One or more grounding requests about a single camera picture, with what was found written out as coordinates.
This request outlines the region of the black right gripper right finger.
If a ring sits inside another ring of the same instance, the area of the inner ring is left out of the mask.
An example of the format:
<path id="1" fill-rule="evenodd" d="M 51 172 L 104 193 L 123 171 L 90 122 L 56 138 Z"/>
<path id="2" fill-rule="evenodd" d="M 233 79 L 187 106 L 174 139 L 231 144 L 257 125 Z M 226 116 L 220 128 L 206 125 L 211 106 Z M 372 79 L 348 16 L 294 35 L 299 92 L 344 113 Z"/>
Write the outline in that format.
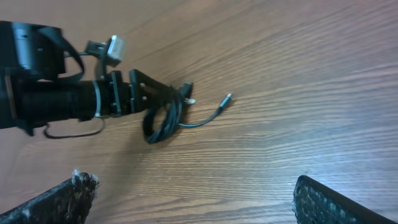
<path id="1" fill-rule="evenodd" d="M 397 224 L 306 175 L 298 177 L 293 196 L 299 224 Z"/>

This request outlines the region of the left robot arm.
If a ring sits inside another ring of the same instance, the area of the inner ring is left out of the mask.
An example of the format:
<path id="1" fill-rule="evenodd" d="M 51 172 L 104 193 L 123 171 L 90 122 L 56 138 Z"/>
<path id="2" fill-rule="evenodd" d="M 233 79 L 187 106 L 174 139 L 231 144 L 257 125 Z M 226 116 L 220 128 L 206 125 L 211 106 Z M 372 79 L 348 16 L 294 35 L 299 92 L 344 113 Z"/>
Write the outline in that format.
<path id="1" fill-rule="evenodd" d="M 177 92 L 139 70 L 129 82 L 117 65 L 124 55 L 117 35 L 106 42 L 89 41 L 84 54 L 96 58 L 96 78 L 85 80 L 84 71 L 66 74 L 66 58 L 84 68 L 82 53 L 63 37 L 58 27 L 1 22 L 1 127 L 36 128 L 67 119 L 125 116 L 160 106 Z"/>

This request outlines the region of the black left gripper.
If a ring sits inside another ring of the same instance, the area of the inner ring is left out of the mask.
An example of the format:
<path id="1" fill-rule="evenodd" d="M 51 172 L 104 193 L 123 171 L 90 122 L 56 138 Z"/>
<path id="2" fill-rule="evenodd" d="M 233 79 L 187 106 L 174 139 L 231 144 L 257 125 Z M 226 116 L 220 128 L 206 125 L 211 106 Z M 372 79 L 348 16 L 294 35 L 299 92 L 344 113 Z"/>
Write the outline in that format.
<path id="1" fill-rule="evenodd" d="M 121 71 L 114 70 L 103 79 L 93 80 L 96 107 L 94 117 L 119 117 L 162 106 L 177 94 L 176 89 L 158 82 L 140 70 L 129 71 L 130 84 L 123 82 Z"/>

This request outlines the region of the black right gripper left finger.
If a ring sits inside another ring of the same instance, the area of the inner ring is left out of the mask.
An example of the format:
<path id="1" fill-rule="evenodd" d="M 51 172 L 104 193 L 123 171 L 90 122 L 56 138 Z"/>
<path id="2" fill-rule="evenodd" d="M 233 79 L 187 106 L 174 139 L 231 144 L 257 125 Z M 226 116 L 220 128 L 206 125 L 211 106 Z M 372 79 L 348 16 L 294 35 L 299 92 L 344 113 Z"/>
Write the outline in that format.
<path id="1" fill-rule="evenodd" d="M 1 223 L 84 223 L 96 190 L 96 175 L 74 170 L 72 177 L 1 214 Z"/>

